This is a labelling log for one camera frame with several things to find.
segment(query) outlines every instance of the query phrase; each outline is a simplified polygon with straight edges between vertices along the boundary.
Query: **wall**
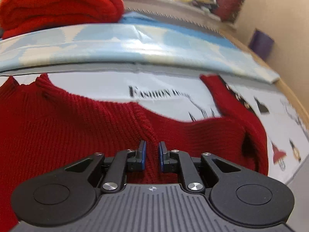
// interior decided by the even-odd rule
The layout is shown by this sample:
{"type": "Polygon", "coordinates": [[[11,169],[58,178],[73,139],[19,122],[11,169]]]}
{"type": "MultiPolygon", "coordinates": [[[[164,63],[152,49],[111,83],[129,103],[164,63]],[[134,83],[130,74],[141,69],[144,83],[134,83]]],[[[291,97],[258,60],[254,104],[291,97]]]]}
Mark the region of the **wall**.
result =
{"type": "Polygon", "coordinates": [[[245,0],[235,25],[244,44],[255,28],[275,40],[267,63],[309,111],[309,0],[245,0]]]}

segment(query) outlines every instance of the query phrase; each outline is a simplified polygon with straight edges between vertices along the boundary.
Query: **red sweater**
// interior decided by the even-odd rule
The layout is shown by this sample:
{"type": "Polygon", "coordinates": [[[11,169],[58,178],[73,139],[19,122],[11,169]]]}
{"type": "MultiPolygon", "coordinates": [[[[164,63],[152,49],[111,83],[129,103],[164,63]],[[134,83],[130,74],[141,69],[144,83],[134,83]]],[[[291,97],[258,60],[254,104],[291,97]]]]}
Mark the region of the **red sweater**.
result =
{"type": "Polygon", "coordinates": [[[55,87],[46,74],[30,85],[10,77],[0,87],[0,231],[17,219],[10,195],[18,184],[95,152],[114,156],[147,141],[146,170],[135,183],[176,182],[158,172],[158,142],[191,156],[211,152],[267,175],[266,133],[257,116],[238,101],[218,76],[201,76],[222,118],[179,122],[137,103],[91,100],[55,87]]]}

